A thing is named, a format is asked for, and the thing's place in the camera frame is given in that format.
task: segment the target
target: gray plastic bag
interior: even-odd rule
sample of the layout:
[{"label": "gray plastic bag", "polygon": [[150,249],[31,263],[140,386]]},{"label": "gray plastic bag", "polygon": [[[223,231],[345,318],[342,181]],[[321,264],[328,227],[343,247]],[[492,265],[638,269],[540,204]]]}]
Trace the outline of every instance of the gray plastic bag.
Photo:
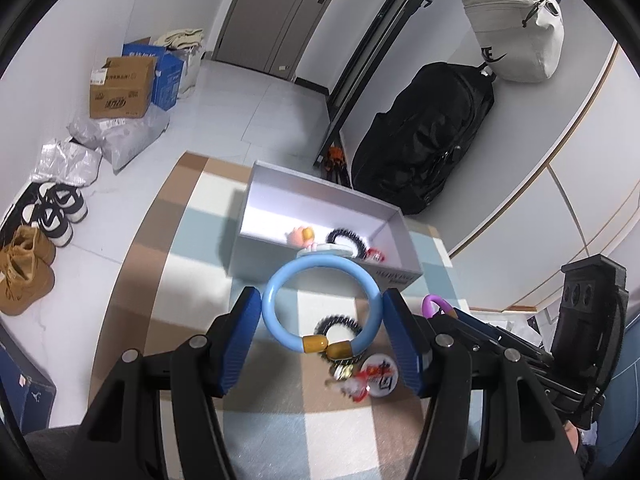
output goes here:
[{"label": "gray plastic bag", "polygon": [[51,139],[40,150],[31,181],[88,186],[98,177],[101,158],[100,153],[74,142]]},{"label": "gray plastic bag", "polygon": [[169,125],[169,113],[149,105],[139,119],[76,118],[67,127],[78,142],[88,148],[100,148],[102,155],[118,173],[137,154],[151,145]]}]

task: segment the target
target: tan boot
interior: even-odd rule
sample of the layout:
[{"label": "tan boot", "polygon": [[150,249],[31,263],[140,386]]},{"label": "tan boot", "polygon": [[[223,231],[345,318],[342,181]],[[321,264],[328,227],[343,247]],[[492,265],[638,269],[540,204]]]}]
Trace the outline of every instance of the tan boot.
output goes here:
[{"label": "tan boot", "polygon": [[23,313],[53,288],[53,270],[33,251],[10,247],[0,260],[0,311],[8,316]]},{"label": "tan boot", "polygon": [[37,227],[21,225],[14,233],[11,247],[21,247],[33,253],[47,265],[56,257],[56,246]]}]

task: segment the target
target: white tile floor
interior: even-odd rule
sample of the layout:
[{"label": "white tile floor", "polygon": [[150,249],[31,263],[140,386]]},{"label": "white tile floor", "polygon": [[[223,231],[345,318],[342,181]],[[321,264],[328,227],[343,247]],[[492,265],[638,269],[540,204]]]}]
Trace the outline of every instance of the white tile floor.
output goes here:
[{"label": "white tile floor", "polygon": [[170,111],[167,131],[118,175],[103,161],[83,190],[87,218],[58,252],[52,293],[2,322],[58,392],[50,425],[86,410],[100,327],[120,265],[165,178],[185,151],[252,166],[264,160],[315,173],[329,123],[324,96],[271,76],[203,61],[193,95]]}]

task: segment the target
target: yellow bead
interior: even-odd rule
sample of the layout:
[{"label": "yellow bead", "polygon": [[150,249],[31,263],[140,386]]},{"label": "yellow bead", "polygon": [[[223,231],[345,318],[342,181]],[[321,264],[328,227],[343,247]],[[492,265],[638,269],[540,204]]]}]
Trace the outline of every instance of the yellow bead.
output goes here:
[{"label": "yellow bead", "polygon": [[302,348],[305,354],[313,354],[315,352],[324,352],[329,342],[326,336],[319,335],[305,335],[302,338]]},{"label": "yellow bead", "polygon": [[316,237],[316,233],[311,227],[305,227],[302,229],[302,239],[306,242],[307,240],[313,240]]},{"label": "yellow bead", "polygon": [[339,343],[331,343],[326,348],[326,356],[332,361],[353,357],[353,350],[351,350],[351,341],[340,341]]}]

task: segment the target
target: round badge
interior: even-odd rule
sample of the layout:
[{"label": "round badge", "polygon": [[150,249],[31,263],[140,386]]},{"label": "round badge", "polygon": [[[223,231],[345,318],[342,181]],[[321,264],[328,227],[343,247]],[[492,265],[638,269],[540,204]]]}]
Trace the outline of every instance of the round badge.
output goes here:
[{"label": "round badge", "polygon": [[363,362],[360,371],[367,377],[371,397],[386,397],[398,384],[398,367],[388,355],[373,354]]}]

